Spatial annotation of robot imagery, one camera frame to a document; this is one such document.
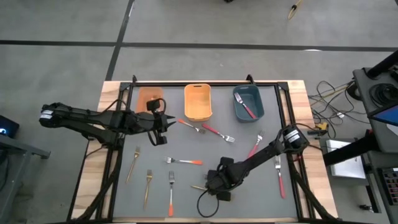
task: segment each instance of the fork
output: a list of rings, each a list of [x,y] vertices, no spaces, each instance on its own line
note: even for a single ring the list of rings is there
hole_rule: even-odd
[[[126,183],[129,182],[132,169],[134,168],[134,164],[136,163],[136,159],[139,157],[139,152],[140,152],[140,147],[137,146],[136,147],[136,151],[134,152],[134,158],[132,159],[129,175],[127,175]]]
[[[246,105],[243,103],[243,100],[242,100],[241,96],[239,95],[239,93],[234,93],[234,96],[235,96],[235,98],[236,98],[236,101],[237,101],[238,103],[240,103],[240,104],[243,105],[244,109],[246,109],[246,111],[248,112],[248,114],[250,115],[250,117],[253,118],[253,119],[255,119],[255,118],[256,118],[256,115],[254,115],[254,113],[248,108],[248,106],[246,106]]]
[[[202,129],[202,128],[197,128],[194,125],[188,124],[187,122],[185,122],[183,119],[178,119],[179,123],[185,124],[193,129],[195,129],[197,132],[199,132],[200,134],[205,134],[206,130]]]
[[[228,142],[235,142],[235,138],[232,138],[231,136],[227,136],[224,134],[219,133],[217,130],[215,130],[214,128],[210,127],[207,124],[202,124],[202,127],[206,128],[207,130],[211,131],[212,133],[218,134],[219,136],[221,136],[225,141]]]
[[[249,152],[248,158],[252,157],[254,155],[254,153],[256,153],[259,143],[262,140],[262,137],[264,136],[265,133],[266,133],[266,130],[261,130],[260,133],[257,135],[257,142],[254,145],[253,149]]]
[[[173,184],[175,182],[174,179],[174,171],[169,171],[169,183],[170,183],[170,204],[169,204],[169,216],[173,216]]]
[[[284,181],[282,180],[282,175],[280,174],[280,156],[275,156],[275,169],[278,172],[279,176],[279,190],[280,196],[285,199],[285,188],[284,188]]]
[[[196,165],[202,165],[202,161],[183,161],[179,159],[173,159],[171,157],[164,157],[164,161],[166,163],[172,163],[172,162],[182,162],[182,163],[189,163],[189,164],[196,164]]]
[[[144,210],[147,206],[148,190],[149,190],[149,184],[150,184],[151,180],[152,180],[152,170],[147,170],[147,187],[146,187],[146,191],[145,191]]]

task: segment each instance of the gray table surface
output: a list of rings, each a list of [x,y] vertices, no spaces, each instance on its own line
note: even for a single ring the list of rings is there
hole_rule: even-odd
[[[152,146],[147,134],[127,136],[124,144],[114,217],[167,217],[169,209],[169,170],[175,172],[174,183],[174,217],[200,217],[196,203],[202,193],[190,185],[204,186],[209,169],[216,169],[222,156],[232,157],[236,161],[247,158],[257,139],[257,133],[265,129],[260,149],[276,137],[281,128],[279,107],[274,87],[259,87],[264,105],[265,115],[255,123],[239,123],[233,108],[233,87],[212,87],[211,106],[213,114],[206,121],[221,133],[236,139],[231,144],[219,136],[207,131],[206,134],[196,133],[189,127],[176,123],[167,133],[168,144]],[[188,119],[184,116],[183,87],[163,88],[167,101],[166,114],[177,119]],[[138,90],[132,94],[132,102],[136,102]],[[136,161],[128,184],[125,183],[136,146],[141,147],[141,153]],[[202,160],[203,166],[191,164],[166,164],[164,156],[176,159]],[[152,169],[153,178],[149,188],[147,208],[143,209],[146,188],[147,169]],[[214,218],[290,218],[296,217],[296,209],[289,168],[285,155],[282,155],[281,173],[284,179],[286,199],[280,197],[277,172],[274,160],[269,160],[252,170],[243,184],[234,189],[232,201],[220,202],[220,209]],[[215,197],[204,195],[200,209],[204,214],[211,214],[216,208]]]
[[[362,69],[354,71],[355,82],[358,86],[359,93],[367,114],[377,109],[369,95],[369,89],[379,83],[390,83],[398,87],[398,83],[388,74],[382,74],[379,79],[372,80],[368,78]],[[377,143],[382,152],[398,153],[398,136],[394,134],[387,125],[380,121],[370,119],[371,126],[376,136]]]

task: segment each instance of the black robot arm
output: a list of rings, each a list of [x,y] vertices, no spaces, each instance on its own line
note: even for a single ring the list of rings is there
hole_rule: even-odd
[[[152,114],[135,113],[131,110],[108,110],[112,105],[102,112],[97,112],[72,108],[62,103],[52,103],[43,105],[39,122],[46,128],[64,127],[77,131],[86,138],[96,138],[104,146],[114,146],[119,134],[132,135],[147,132],[151,143],[156,146],[167,143],[162,133],[174,124],[174,122],[167,122],[168,119],[174,118],[173,116],[164,114],[164,111],[157,111],[160,100],[164,101],[156,99],[148,102],[147,107]],[[150,131],[154,133],[155,141],[149,134]]]
[[[222,157],[217,170],[208,171],[206,183],[208,193],[216,195],[219,200],[229,201],[229,191],[241,185],[250,170],[284,152],[300,153],[308,145],[309,142],[302,132],[295,126],[289,125],[281,129],[276,139],[267,147],[245,161],[234,163],[234,159]]]

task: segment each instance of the wooden table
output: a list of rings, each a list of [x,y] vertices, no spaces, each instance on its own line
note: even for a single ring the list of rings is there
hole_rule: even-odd
[[[145,83],[167,83],[166,81],[145,81]],[[241,80],[239,81],[231,81],[231,80],[201,80],[201,81],[177,81],[177,82],[196,82],[196,83],[225,83],[225,82],[242,82]],[[289,91],[290,91],[290,98],[292,102],[292,107],[293,107],[293,112],[295,116],[295,120],[297,123],[303,123],[306,125],[309,125],[311,127],[314,127],[314,122],[313,122],[313,117],[310,109],[310,103],[308,101],[307,97],[307,91],[305,89],[304,81],[303,80],[257,80],[256,83],[261,83],[261,82],[287,82],[289,85]],[[110,81],[110,82],[104,82],[102,92],[101,92],[101,97],[99,99],[99,104],[98,104],[98,111],[103,111],[106,107],[108,107],[115,99],[118,97],[119,93],[119,86],[120,82],[117,81]],[[287,109],[287,103],[286,103],[286,97],[284,95],[284,91],[281,91],[281,97],[282,97],[282,104],[284,107],[284,113],[285,113],[285,120],[286,123],[289,124],[290,121],[288,119],[289,117],[289,111]],[[310,141],[311,144],[319,146],[318,141]],[[91,151],[94,151],[95,149],[100,148],[101,145],[96,142],[92,141],[88,145],[87,153],[90,153]],[[101,149],[98,152],[92,154],[90,157],[88,157],[85,160],[85,163],[83,164],[83,170],[81,173],[81,178],[79,181],[79,186],[76,194],[76,199],[75,199],[75,204],[73,205],[73,211],[72,211],[72,218],[77,218],[79,217],[87,208],[87,206],[90,205],[90,203],[93,201],[95,196],[100,190],[101,186],[101,181],[103,177],[103,171],[104,171],[104,165],[105,165],[105,160],[106,160],[106,153],[107,149]],[[315,194],[319,202],[326,208],[326,210],[333,215],[334,217],[337,217],[337,211],[335,207],[335,202],[333,200],[333,195],[331,192],[329,180],[328,180],[328,175],[326,173],[326,168],[325,164],[323,162],[323,156],[322,152],[319,151],[318,149],[314,149],[311,147],[308,147],[304,150],[303,152],[303,159],[305,162],[305,168],[307,171],[307,177],[308,177],[308,183],[309,186],[312,190],[312,192]],[[300,201],[302,204],[302,209],[303,209],[303,216],[304,217],[309,217],[308,216],[308,210],[307,210],[307,203],[306,203],[306,198],[304,193],[299,189],[300,192]],[[108,191],[108,194],[105,198],[105,203],[104,203],[104,208],[103,208],[103,217],[107,216],[108,208],[109,208],[109,197],[110,197],[110,190]],[[207,218],[207,219],[199,219],[199,218],[118,218],[114,217],[113,221],[114,222],[199,222],[199,221],[204,221],[206,220],[207,222],[233,222],[233,221],[238,221],[233,218],[231,219],[225,219],[225,218]],[[253,218],[253,219],[239,219],[239,222],[294,222],[296,219],[294,218]]]

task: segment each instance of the blue plastic container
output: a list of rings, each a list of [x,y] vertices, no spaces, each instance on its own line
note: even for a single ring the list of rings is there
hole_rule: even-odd
[[[256,85],[237,86],[234,88],[232,95],[235,93],[239,93],[243,103],[256,115],[255,119],[251,118],[249,113],[244,109],[244,106],[238,103],[235,96],[233,96],[235,113],[238,121],[242,123],[255,122],[264,116],[260,91]]]

